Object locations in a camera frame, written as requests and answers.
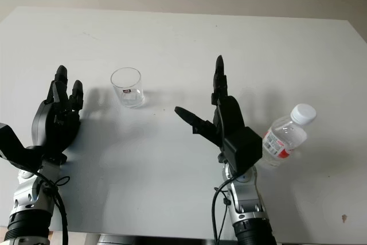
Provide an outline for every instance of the wire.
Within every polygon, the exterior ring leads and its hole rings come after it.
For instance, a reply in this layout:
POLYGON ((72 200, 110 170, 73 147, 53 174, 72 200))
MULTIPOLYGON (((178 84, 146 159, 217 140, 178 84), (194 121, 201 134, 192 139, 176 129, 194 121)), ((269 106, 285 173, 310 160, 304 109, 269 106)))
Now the wire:
POLYGON ((65 178, 67 178, 68 180, 65 183, 60 184, 61 186, 63 186, 67 182, 69 182, 70 177, 69 176, 62 177, 54 183, 50 179, 47 179, 43 174, 41 174, 39 172, 33 172, 33 173, 35 175, 37 175, 39 178, 41 178, 42 180, 44 180, 46 182, 46 184, 49 185, 50 189, 53 192, 54 203, 58 207, 58 210, 60 211, 60 215, 61 215, 61 224, 62 224, 62 227, 63 227, 63 245, 68 245, 69 236, 68 236, 67 212, 65 210, 64 202, 63 202, 63 200, 62 200, 62 198, 61 198, 61 196, 58 192, 57 183, 59 181, 65 179, 65 178))
POLYGON ((226 205, 225 206, 225 212, 224 212, 223 220, 222 220, 222 226, 220 227, 220 231, 219 231, 219 235, 218 235, 218 243, 217 244, 219 244, 219 241, 220 241, 220 236, 222 234, 222 230, 223 230, 223 226, 224 226, 224 221, 225 221, 225 216, 227 215, 227 210, 228 210, 228 206, 226 205))
MULTIPOLYGON (((225 195, 225 192, 228 192, 227 190, 221 190, 220 191, 222 193, 222 195, 224 196, 225 199, 227 199, 226 195, 225 195)), ((219 231, 219 235, 218 235, 218 243, 219 244, 219 241, 220 241, 220 236, 222 234, 222 230, 223 230, 223 226, 224 226, 224 221, 225 221, 225 217, 227 215, 227 210, 228 210, 228 205, 226 204, 225 205, 225 212, 224 212, 224 216, 223 216, 223 220, 222 220, 222 226, 220 227, 220 231, 219 231)))
POLYGON ((218 194, 222 191, 222 189, 226 185, 228 185, 229 183, 231 183, 232 181, 234 181, 238 177, 239 176, 232 176, 230 179, 225 180, 219 186, 219 188, 216 190, 216 192, 215 192, 215 194, 213 196, 213 201, 212 201, 212 224, 213 224, 213 234, 214 234, 214 243, 215 244, 218 243, 218 233, 217 233, 217 224, 216 224, 216 201, 217 201, 218 194))

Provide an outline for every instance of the red and white label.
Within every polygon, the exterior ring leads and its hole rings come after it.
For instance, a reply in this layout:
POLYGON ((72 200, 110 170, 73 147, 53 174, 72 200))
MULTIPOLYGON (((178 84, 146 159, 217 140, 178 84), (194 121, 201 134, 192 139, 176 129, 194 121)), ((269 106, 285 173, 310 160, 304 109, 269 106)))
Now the red and white label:
POLYGON ((270 153, 270 155, 281 159, 287 158, 291 153, 291 150, 287 150, 285 148, 284 143, 274 135, 271 129, 269 129, 265 134, 263 147, 270 153))

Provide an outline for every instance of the plastic bottle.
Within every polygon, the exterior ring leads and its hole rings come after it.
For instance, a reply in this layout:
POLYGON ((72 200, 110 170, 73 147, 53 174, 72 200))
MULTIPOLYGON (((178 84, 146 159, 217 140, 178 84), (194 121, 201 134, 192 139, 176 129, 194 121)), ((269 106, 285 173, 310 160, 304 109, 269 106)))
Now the plastic bottle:
POLYGON ((262 163, 278 166, 292 151, 307 139, 304 126, 316 117, 316 110, 304 103, 297 104, 291 115, 282 117, 271 125, 263 139, 262 163))

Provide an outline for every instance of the white table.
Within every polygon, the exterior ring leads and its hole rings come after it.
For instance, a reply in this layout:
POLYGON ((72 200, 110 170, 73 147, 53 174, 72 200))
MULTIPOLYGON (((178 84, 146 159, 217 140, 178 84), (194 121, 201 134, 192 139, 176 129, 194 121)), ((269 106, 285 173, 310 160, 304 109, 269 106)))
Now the white table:
MULTIPOLYGON (((57 67, 68 68, 70 91, 77 78, 84 84, 83 122, 62 170, 70 231, 212 238, 218 148, 173 110, 212 120, 222 54, 228 91, 259 134, 297 103, 318 111, 301 153, 260 170, 277 241, 366 243, 367 45, 348 22, 21 7, 0 24, 0 47, 0 120, 25 146, 57 67), (147 103, 137 110, 111 94, 110 74, 125 66, 142 73, 147 103)), ((0 161, 0 172, 7 225, 17 169, 0 161)), ((52 229, 60 221, 56 211, 52 229)), ((234 239, 228 222, 223 237, 234 239)))

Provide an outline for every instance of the robotic arm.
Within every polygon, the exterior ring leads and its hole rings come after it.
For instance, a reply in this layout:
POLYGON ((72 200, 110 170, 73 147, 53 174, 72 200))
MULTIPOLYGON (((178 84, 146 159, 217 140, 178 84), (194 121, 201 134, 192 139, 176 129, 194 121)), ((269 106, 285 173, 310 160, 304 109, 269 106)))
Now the robotic arm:
POLYGON ((68 244, 66 212, 57 191, 60 185, 57 179, 60 166, 67 160, 63 151, 79 130, 83 85, 77 80, 68 98, 67 83, 67 69, 61 65, 47 99, 40 104, 33 119, 33 146, 24 148, 14 131, 0 123, 0 157, 20 169, 19 187, 14 193, 14 207, 2 244, 49 245, 48 228, 54 205, 63 220, 63 245, 68 244))
POLYGON ((216 190, 212 203, 214 241, 219 243, 214 216, 215 202, 222 188, 227 186, 226 205, 240 245, 276 244, 264 205, 256 189, 254 164, 262 157, 262 139, 245 126, 241 109, 227 93, 227 77, 221 56, 216 62, 212 105, 216 106, 213 123, 176 107, 175 112, 200 134, 220 148, 218 156, 224 164, 224 183, 216 190))

